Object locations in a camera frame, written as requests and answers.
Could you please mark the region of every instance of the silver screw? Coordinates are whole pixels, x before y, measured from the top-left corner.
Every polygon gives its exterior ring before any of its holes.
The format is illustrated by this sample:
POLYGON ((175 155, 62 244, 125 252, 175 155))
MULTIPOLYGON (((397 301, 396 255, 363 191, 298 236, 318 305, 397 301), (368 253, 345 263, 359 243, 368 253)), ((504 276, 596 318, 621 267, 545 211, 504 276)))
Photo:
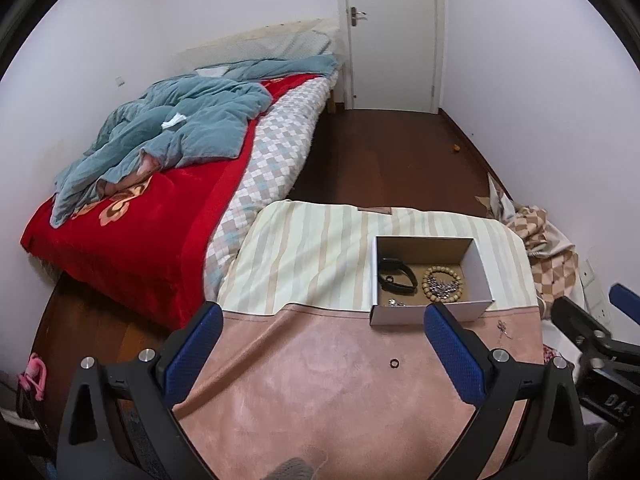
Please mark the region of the silver screw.
POLYGON ((594 357, 589 362, 591 363, 591 367, 595 368, 596 370, 604 368, 604 361, 599 357, 594 357))
POLYGON ((509 353, 502 348, 498 348, 493 352, 494 359, 499 363, 505 363, 509 360, 509 353))
POLYGON ((156 351, 152 348, 145 348, 138 354, 138 359, 140 359, 143 363, 148 363, 154 357, 156 357, 156 351))
POLYGON ((554 366, 563 370, 564 368, 566 368, 566 361, 560 356, 554 357, 554 366))
POLYGON ((80 366, 85 370, 88 370, 95 364, 95 359, 93 357, 85 357, 80 361, 80 366))

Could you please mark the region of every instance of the red blanket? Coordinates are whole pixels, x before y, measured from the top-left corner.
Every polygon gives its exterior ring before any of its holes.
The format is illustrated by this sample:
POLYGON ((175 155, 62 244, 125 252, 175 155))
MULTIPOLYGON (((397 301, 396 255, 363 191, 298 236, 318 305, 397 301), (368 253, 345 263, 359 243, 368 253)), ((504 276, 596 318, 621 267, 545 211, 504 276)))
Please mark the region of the red blanket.
MULTIPOLYGON (((262 84, 275 101, 315 77, 262 84)), ((143 316, 171 330, 185 326, 204 301, 209 237, 249 163, 258 119, 249 123, 238 158, 153 174, 85 207, 58 229, 49 225, 53 200, 47 200, 20 243, 143 316)))

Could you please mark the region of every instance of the baseboard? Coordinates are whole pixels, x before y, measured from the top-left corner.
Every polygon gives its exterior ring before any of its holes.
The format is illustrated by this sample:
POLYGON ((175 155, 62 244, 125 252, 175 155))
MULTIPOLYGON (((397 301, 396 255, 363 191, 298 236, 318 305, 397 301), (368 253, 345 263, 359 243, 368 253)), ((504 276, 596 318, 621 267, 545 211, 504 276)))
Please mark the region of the baseboard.
POLYGON ((460 140, 460 143, 462 143, 464 147, 469 150, 469 153, 473 155, 473 158, 478 162, 478 164, 494 178, 494 180, 500 185, 507 196, 511 198, 509 191, 507 191, 507 188, 504 187, 502 181, 495 174, 494 169, 489 166, 489 163, 486 161, 484 156, 482 156, 482 153, 480 153, 480 151, 476 148, 476 145, 471 142, 471 139, 469 139, 466 133, 462 131, 462 128, 460 128, 460 126, 456 124, 456 121, 454 121, 442 108, 438 108, 438 114, 444 117, 444 119, 447 121, 447 124, 451 128, 451 131, 460 140))

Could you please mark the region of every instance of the black wristband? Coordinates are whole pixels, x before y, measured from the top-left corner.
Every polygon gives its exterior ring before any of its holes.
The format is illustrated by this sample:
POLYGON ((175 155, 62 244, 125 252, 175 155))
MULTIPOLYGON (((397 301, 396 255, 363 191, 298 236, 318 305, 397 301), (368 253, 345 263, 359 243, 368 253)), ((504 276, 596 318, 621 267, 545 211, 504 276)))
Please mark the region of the black wristband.
POLYGON ((418 280, 414 272, 406 266, 399 258, 380 258, 378 261, 378 283, 382 290, 394 294, 415 294, 418 291, 418 280), (411 285, 396 283, 393 276, 383 276, 385 271, 399 270, 411 281, 411 285))

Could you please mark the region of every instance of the open box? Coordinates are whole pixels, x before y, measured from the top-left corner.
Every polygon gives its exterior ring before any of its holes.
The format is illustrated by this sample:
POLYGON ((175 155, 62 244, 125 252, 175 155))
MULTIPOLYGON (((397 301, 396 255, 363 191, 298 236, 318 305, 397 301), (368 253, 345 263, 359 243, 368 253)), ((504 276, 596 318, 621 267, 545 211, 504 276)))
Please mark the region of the open box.
MULTIPOLYGON (((478 246, 473 238, 376 236, 371 242, 371 287, 372 308, 369 324, 375 325, 422 325, 424 309, 431 304, 422 290, 422 277, 429 267, 446 266, 464 279, 462 294, 458 301, 447 303, 447 308, 458 321, 473 321, 494 302, 484 272, 478 246), (418 280, 415 294, 396 294, 382 290, 378 283, 378 261, 380 258, 400 258, 418 280), (406 306, 390 306, 394 299, 406 306)), ((410 284, 401 272, 384 271, 396 282, 410 284)))

